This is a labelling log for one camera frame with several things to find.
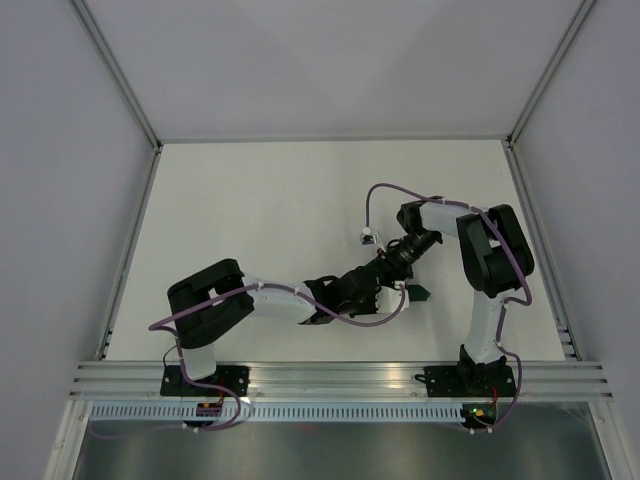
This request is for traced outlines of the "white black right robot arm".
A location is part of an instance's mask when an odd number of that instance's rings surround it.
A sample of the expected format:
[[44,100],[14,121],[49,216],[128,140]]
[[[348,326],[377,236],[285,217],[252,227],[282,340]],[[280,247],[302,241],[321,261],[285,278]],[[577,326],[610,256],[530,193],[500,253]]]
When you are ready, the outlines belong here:
[[430,398],[516,398],[521,359],[502,343],[507,309],[528,306],[527,277],[535,262],[513,208],[482,210],[437,198],[403,204],[397,221],[405,236],[382,258],[406,271],[444,235],[458,240],[466,280],[473,289],[471,321],[454,365],[426,366],[415,379]]

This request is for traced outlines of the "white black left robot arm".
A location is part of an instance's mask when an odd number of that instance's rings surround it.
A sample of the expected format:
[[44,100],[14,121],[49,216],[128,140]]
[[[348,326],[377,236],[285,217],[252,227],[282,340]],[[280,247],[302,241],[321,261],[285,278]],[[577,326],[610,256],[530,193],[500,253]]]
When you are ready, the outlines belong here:
[[244,273],[235,259],[221,260],[169,287],[171,313],[176,315],[217,295],[226,298],[174,322],[184,362],[184,385],[206,396],[218,384],[214,343],[250,318],[291,320],[304,326],[325,325],[332,313],[351,319],[376,313],[380,279],[365,267],[341,277],[306,280],[287,290],[255,288],[260,280]]

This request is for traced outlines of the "dark green cloth napkin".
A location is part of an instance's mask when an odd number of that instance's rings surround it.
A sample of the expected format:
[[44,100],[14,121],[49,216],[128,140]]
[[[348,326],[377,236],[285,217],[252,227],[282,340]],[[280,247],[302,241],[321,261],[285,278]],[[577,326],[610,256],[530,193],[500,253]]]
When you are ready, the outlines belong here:
[[406,290],[411,303],[426,302],[431,297],[431,293],[426,288],[418,284],[408,285]]

